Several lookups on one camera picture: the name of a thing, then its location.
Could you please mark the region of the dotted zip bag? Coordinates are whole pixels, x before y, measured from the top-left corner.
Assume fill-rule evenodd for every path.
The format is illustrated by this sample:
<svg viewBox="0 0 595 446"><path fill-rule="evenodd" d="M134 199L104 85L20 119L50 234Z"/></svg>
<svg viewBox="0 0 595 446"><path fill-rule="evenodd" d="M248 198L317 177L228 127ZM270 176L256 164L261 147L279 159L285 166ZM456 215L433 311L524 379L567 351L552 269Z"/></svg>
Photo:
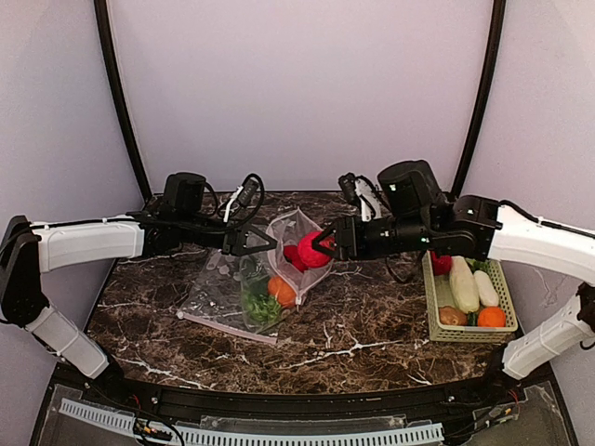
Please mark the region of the dotted zip bag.
<svg viewBox="0 0 595 446"><path fill-rule="evenodd" d="M299 241L305 235L315 230L322 229L301 209L290 211L276 217L266 228L266 233L277 242L277 246L273 250L241 258L241 300L244 293L268 295L268 282L274 276L282 277L297 294L296 304L293 308L282 308L278 321L268 326L262 326L262 328L267 327L270 330L293 309L304 304L308 291L329 274L332 261L325 267L299 272L284 258L286 245L298 246Z"/></svg>

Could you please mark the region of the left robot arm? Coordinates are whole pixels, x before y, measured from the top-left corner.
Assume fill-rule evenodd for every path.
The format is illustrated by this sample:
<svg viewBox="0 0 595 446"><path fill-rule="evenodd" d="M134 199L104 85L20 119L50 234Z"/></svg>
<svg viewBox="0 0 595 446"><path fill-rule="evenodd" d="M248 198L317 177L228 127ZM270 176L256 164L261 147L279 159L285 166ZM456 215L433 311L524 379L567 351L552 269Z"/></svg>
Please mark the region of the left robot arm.
<svg viewBox="0 0 595 446"><path fill-rule="evenodd" d="M254 197L264 199L261 178L248 175L226 203L202 210L214 192L206 178L180 172L168 176L161 198L138 212L60 223L33 223L14 216L1 242L1 321L32 334L85 377L96 380L117 368L109 355L50 302L41 276L54 269L106 259L160 256L185 243L248 256L273 250L277 242L236 219Z"/></svg>

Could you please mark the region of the orange persimmon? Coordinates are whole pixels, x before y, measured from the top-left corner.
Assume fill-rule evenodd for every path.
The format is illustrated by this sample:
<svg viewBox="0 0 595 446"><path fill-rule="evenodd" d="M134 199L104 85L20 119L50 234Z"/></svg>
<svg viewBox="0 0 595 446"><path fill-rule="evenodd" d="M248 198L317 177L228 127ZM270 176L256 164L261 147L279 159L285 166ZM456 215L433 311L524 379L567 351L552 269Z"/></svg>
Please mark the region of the orange persimmon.
<svg viewBox="0 0 595 446"><path fill-rule="evenodd" d="M271 277L268 282L269 295L273 296L282 308L293 308L297 294L293 288L280 276Z"/></svg>

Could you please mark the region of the red apple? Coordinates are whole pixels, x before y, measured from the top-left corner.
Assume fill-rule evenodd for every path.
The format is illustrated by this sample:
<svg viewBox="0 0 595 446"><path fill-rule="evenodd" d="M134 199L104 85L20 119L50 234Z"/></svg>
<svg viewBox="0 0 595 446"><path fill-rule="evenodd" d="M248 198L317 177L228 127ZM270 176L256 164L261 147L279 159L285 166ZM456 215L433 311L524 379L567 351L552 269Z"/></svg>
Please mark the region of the red apple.
<svg viewBox="0 0 595 446"><path fill-rule="evenodd" d="M313 240L321 233L320 230L311 231L305 235L297 245L297 254L301 262L308 269L325 267L332 259L331 256L323 254L312 247Z"/></svg>
<svg viewBox="0 0 595 446"><path fill-rule="evenodd" d="M298 247L294 244L289 244L284 247L284 258L299 272L305 272L309 267L302 261L298 253Z"/></svg>

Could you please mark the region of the green grape bunch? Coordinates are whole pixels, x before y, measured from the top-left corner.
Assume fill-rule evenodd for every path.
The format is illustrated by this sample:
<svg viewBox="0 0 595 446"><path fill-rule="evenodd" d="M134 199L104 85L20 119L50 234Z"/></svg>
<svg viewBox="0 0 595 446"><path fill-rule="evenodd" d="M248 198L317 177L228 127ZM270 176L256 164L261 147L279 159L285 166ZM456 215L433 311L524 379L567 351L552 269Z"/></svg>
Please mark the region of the green grape bunch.
<svg viewBox="0 0 595 446"><path fill-rule="evenodd" d="M260 327L278 321L282 312L282 306L272 295L244 293L242 305L247 322Z"/></svg>

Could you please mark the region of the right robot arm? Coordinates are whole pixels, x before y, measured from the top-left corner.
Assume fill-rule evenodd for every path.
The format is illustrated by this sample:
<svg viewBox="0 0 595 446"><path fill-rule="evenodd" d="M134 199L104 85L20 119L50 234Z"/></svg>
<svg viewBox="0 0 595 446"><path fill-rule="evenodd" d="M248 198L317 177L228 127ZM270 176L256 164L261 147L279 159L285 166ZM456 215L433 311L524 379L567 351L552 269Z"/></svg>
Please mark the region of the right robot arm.
<svg viewBox="0 0 595 446"><path fill-rule="evenodd" d="M377 181L390 215L335 220L312 248L337 261L374 260L432 251L480 261L521 263L580 280L568 302L523 337L508 343L493 363L516 380L594 337L594 233L533 216L511 201L443 192L424 160L382 170Z"/></svg>

